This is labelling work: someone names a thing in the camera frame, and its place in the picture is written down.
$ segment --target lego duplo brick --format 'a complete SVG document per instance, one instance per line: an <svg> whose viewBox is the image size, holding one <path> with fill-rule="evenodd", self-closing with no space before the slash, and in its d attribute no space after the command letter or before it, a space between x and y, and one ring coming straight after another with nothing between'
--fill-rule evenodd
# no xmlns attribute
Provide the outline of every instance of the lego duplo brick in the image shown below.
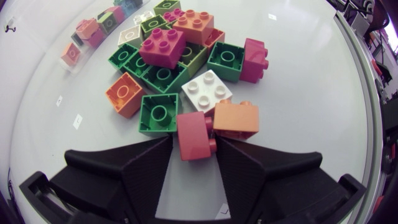
<svg viewBox="0 0 398 224"><path fill-rule="evenodd" d="M154 7L155 15L163 15L166 12L171 12L174 9L181 9L180 1L164 0Z"/></svg>
<svg viewBox="0 0 398 224"><path fill-rule="evenodd" d="M62 60L69 66L76 65L80 56L80 50L73 43L69 43L61 54Z"/></svg>
<svg viewBox="0 0 398 224"><path fill-rule="evenodd" d="M104 32L98 28L98 30L88 39L82 39L83 43L90 47L98 47L104 40Z"/></svg>
<svg viewBox="0 0 398 224"><path fill-rule="evenodd" d="M187 68L180 64L175 69L151 65L142 79L156 93L178 93L190 77Z"/></svg>
<svg viewBox="0 0 398 224"><path fill-rule="evenodd" d="M249 101L216 103L213 129L219 136L247 139L259 132L259 108Z"/></svg>
<svg viewBox="0 0 398 224"><path fill-rule="evenodd" d="M141 23L142 32L144 33L144 39L148 38L152 31L156 28L166 29L167 21L163 19L161 15L156 15L150 19Z"/></svg>
<svg viewBox="0 0 398 224"><path fill-rule="evenodd" d="M126 63L137 52L137 48L129 44L124 44L108 59L108 61L114 68L120 70L123 64Z"/></svg>
<svg viewBox="0 0 398 224"><path fill-rule="evenodd" d="M206 47L187 42L187 46L182 52L182 55L178 62L188 68L189 76L192 77L196 74L199 68L206 62L207 60L206 54L207 54Z"/></svg>
<svg viewBox="0 0 398 224"><path fill-rule="evenodd" d="M239 79L257 83L262 78L264 69L268 69L267 55L268 50L264 47L263 42L246 38L242 73Z"/></svg>
<svg viewBox="0 0 398 224"><path fill-rule="evenodd" d="M175 68L185 48L183 32L175 29L156 28L139 49L139 54L148 65Z"/></svg>
<svg viewBox="0 0 398 224"><path fill-rule="evenodd" d="M202 111L177 115L181 160L209 158L217 151L215 139L208 137L211 124L211 117L205 117Z"/></svg>
<svg viewBox="0 0 398 224"><path fill-rule="evenodd" d="M214 107L220 100L232 99L231 91L212 70L197 76L181 88L195 110L203 111L207 116L214 113Z"/></svg>
<svg viewBox="0 0 398 224"><path fill-rule="evenodd" d="M176 116L181 110L178 93L143 96L139 132L150 135L176 132Z"/></svg>
<svg viewBox="0 0 398 224"><path fill-rule="evenodd" d="M189 9L177 19L173 29L184 32L187 42L203 45L214 29L214 17Z"/></svg>
<svg viewBox="0 0 398 224"><path fill-rule="evenodd" d="M111 33L119 25L113 12L105 12L100 19L98 19L98 25L105 35Z"/></svg>
<svg viewBox="0 0 398 224"><path fill-rule="evenodd" d="M142 36L141 26L137 25L120 32L118 47L129 44L139 49L142 41L144 41L144 37Z"/></svg>
<svg viewBox="0 0 398 224"><path fill-rule="evenodd" d="M124 73L105 92L105 95L116 112L125 118L130 118L140 108L145 91L128 73Z"/></svg>
<svg viewBox="0 0 398 224"><path fill-rule="evenodd" d="M134 54L129 60L127 60L120 71L128 72L134 79L140 79L149 69L150 65L147 65L139 54Z"/></svg>
<svg viewBox="0 0 398 224"><path fill-rule="evenodd" d="M118 24L124 21L124 12L121 6L110 7L109 9L105 10L105 12L113 12L113 15L116 18Z"/></svg>
<svg viewBox="0 0 398 224"><path fill-rule="evenodd" d="M183 16L184 14L185 14L184 11L182 11L179 8L176 8L171 12L165 12L163 14L163 19L165 19L167 22L173 22L176 21L179 17Z"/></svg>
<svg viewBox="0 0 398 224"><path fill-rule="evenodd" d="M97 32L99 28L100 26L98 25L96 19L84 19L78 24L78 27L76 28L76 34L80 37L80 39L88 40L95 32Z"/></svg>
<svg viewBox="0 0 398 224"><path fill-rule="evenodd" d="M216 42L207 61L207 69L212 69L224 80L237 82L242 72L243 58L244 48Z"/></svg>
<svg viewBox="0 0 398 224"><path fill-rule="evenodd" d="M134 23L135 25L139 25L142 22L154 17L155 15L151 12L151 11L145 11L143 14L141 15L135 15L134 16Z"/></svg>
<svg viewBox="0 0 398 224"><path fill-rule="evenodd" d="M205 41L204 46L207 47L207 56L210 55L211 50L213 49L214 44L218 42L224 42L225 40L225 32L218 30L218 29L213 29L211 32L209 38Z"/></svg>
<svg viewBox="0 0 398 224"><path fill-rule="evenodd" d="M76 32L72 34L71 38L77 46L83 46L84 43Z"/></svg>

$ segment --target red duplo brick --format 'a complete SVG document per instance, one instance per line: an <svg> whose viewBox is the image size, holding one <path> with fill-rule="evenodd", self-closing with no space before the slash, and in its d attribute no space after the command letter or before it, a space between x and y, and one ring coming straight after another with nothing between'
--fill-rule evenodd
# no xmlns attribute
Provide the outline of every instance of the red duplo brick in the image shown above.
<svg viewBox="0 0 398 224"><path fill-rule="evenodd" d="M264 48L263 42L246 38L242 73L239 79L257 83L262 78L264 69L268 68L267 55L268 50Z"/></svg>
<svg viewBox="0 0 398 224"><path fill-rule="evenodd" d="M156 28L139 49L144 62L164 68L174 69L185 49L185 35L175 29Z"/></svg>
<svg viewBox="0 0 398 224"><path fill-rule="evenodd" d="M209 139L212 132L211 117L202 111L177 115L177 132L181 160L203 159L217 151L215 139Z"/></svg>

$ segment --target white table surface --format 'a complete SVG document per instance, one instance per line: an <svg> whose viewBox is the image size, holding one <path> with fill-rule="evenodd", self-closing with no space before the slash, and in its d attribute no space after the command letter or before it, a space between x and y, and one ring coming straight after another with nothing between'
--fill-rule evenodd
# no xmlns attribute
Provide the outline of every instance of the white table surface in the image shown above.
<svg viewBox="0 0 398 224"><path fill-rule="evenodd" d="M151 10L150 1L135 14ZM95 2L71 21L37 67L17 115L11 149L11 178L17 203L27 223L43 219L18 186L35 171L51 179L66 166L67 149L99 151L151 139L138 133L139 114L118 115L105 91L120 76L108 57L119 33L134 25L124 21L98 47L76 75L64 70L59 55L75 24L96 16L109 2ZM336 181L351 174L362 181L366 163L367 117L364 94L352 54L324 0L181 0L183 10L208 11L225 42L242 46L246 37L264 41L269 68L257 84L226 82L233 102L259 106L260 131L249 143L285 152L322 153L321 168ZM276 20L269 19L269 14ZM206 71L202 67L198 73ZM58 97L63 100L56 106ZM192 111L183 100L183 112ZM83 117L76 130L77 114ZM214 219L226 203L216 156L195 162L180 160L178 141L167 170L157 217Z"/></svg>

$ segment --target small label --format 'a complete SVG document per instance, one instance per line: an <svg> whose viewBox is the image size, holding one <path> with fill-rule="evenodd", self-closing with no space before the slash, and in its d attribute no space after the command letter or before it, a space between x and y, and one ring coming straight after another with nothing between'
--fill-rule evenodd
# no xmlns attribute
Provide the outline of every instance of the small label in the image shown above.
<svg viewBox="0 0 398 224"><path fill-rule="evenodd" d="M62 96L60 96L56 102L56 105L59 107L62 102Z"/></svg>
<svg viewBox="0 0 398 224"><path fill-rule="evenodd" d="M221 220L221 219L229 219L231 218L231 215L229 214L229 207L228 204L223 204L218 211L218 214L216 216L216 220Z"/></svg>
<svg viewBox="0 0 398 224"><path fill-rule="evenodd" d="M268 18L269 18L269 19L273 19L273 20L275 20L275 21L276 21L276 16L275 16L275 15L268 14Z"/></svg>
<svg viewBox="0 0 398 224"><path fill-rule="evenodd" d="M80 114L77 114L76 118L75 118L75 122L73 122L73 127L77 129L79 129L80 123L83 120L83 118L80 116Z"/></svg>

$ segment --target orange duplo brick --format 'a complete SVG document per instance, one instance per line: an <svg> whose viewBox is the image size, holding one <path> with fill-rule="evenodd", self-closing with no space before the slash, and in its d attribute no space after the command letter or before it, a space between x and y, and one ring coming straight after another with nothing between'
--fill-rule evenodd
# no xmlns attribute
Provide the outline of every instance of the orange duplo brick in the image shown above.
<svg viewBox="0 0 398 224"><path fill-rule="evenodd" d="M184 32L187 42L203 45L213 32L214 16L189 9L179 17L173 29Z"/></svg>
<svg viewBox="0 0 398 224"><path fill-rule="evenodd" d="M69 43L62 52L61 59L69 66L76 65L80 50L73 43Z"/></svg>
<svg viewBox="0 0 398 224"><path fill-rule="evenodd" d="M105 92L116 112L125 118L130 118L141 107L141 98L145 94L127 72Z"/></svg>
<svg viewBox="0 0 398 224"><path fill-rule="evenodd" d="M259 132L259 108L249 101L237 105L221 100L215 106L213 129L227 138L250 138Z"/></svg>

